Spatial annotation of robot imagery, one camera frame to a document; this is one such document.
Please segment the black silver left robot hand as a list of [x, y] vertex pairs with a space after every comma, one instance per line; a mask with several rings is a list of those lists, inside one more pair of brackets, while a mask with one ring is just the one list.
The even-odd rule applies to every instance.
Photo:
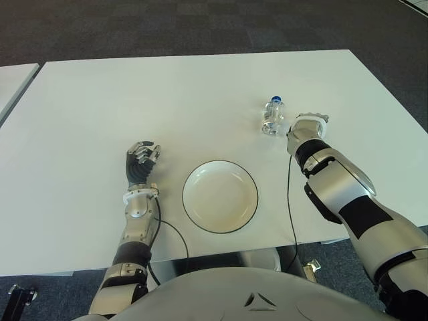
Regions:
[[161, 146], [151, 141], [138, 141], [126, 152], [126, 178], [128, 185], [145, 185], [157, 159]]

